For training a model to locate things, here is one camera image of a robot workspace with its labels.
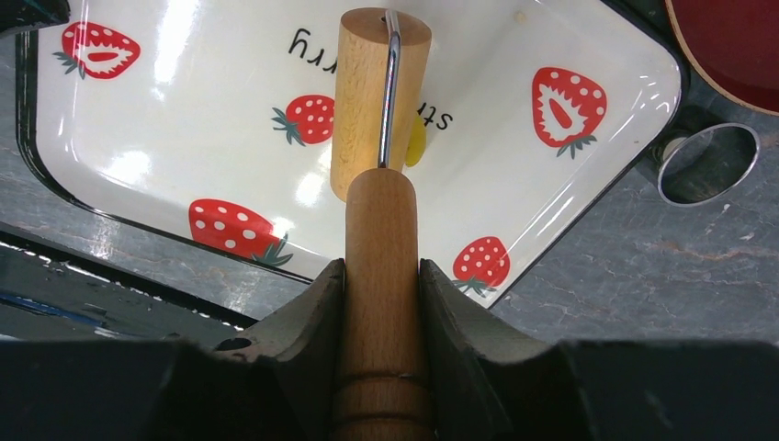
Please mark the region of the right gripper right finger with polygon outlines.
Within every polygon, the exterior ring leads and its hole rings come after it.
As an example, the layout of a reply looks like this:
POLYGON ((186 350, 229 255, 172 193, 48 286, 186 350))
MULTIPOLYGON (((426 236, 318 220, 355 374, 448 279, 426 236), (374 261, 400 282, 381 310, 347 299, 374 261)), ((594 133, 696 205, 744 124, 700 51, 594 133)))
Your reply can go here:
POLYGON ((523 334, 431 260, 420 299, 441 440, 775 440, 778 349, 523 334))

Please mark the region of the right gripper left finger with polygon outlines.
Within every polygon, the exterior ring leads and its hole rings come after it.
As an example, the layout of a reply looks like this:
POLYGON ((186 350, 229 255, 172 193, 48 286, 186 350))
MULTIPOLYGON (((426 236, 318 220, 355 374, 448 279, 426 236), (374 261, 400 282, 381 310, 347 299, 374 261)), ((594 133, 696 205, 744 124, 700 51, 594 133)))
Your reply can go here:
POLYGON ((208 350, 182 340, 1 346, 4 440, 323 440, 344 262, 208 350))

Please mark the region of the white strawberry tray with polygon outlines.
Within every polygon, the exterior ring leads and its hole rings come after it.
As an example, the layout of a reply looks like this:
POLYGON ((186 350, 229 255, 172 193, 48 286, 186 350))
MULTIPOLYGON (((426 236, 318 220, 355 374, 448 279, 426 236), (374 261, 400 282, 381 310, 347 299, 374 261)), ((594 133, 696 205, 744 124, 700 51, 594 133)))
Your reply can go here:
MULTIPOLYGON (((353 1, 72 1, 17 35, 17 139, 74 204, 312 279, 344 253, 330 187, 353 1)), ((406 169, 419 251, 483 307, 640 156, 683 94, 613 1, 381 1, 432 30, 406 169)))

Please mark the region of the yellow dough piece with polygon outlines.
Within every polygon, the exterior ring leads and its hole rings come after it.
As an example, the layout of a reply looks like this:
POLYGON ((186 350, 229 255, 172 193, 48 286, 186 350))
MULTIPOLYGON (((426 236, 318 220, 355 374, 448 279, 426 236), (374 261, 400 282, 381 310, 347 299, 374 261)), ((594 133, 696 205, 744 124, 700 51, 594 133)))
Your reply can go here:
POLYGON ((405 155, 405 165, 413 167, 417 165, 425 153, 427 146, 427 135, 424 120, 417 115, 412 124, 411 136, 405 155))

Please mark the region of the wooden dough roller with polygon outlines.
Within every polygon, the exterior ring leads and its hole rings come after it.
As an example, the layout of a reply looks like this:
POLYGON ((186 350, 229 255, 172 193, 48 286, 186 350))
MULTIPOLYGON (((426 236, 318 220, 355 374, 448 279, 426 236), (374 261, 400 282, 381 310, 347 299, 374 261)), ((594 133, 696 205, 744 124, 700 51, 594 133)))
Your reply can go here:
POLYGON ((431 41, 421 19, 388 7, 340 19, 331 186, 345 203, 345 283, 335 440, 435 436, 416 195, 402 172, 431 41))

